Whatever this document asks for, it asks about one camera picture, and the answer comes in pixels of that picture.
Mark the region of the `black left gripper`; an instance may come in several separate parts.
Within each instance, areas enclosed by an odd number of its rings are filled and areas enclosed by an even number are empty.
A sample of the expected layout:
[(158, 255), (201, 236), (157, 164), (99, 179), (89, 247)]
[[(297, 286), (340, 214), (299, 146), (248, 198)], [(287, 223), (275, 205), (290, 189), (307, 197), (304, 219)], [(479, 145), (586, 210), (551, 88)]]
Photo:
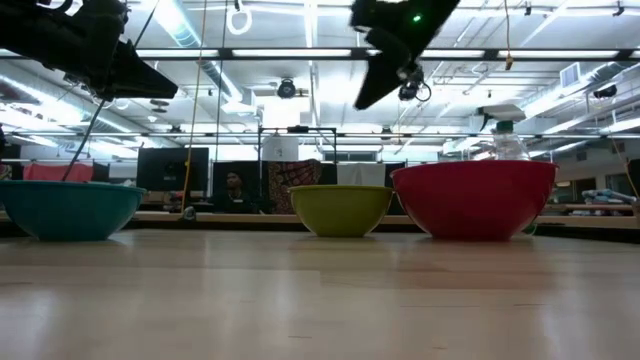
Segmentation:
[(128, 7), (119, 0), (53, 8), (49, 1), (1, 0), (1, 47), (102, 90), (102, 98), (173, 99), (177, 85), (121, 42)]

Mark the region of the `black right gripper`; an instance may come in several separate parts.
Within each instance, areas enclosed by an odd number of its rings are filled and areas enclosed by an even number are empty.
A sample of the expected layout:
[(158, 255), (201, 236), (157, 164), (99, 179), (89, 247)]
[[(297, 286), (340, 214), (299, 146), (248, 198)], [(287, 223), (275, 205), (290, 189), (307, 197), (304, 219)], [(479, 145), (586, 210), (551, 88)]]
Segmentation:
[(365, 34), (378, 53), (367, 58), (367, 72), (354, 108), (365, 110), (404, 84), (416, 59), (437, 35), (459, 0), (399, 2), (355, 0), (349, 25)]

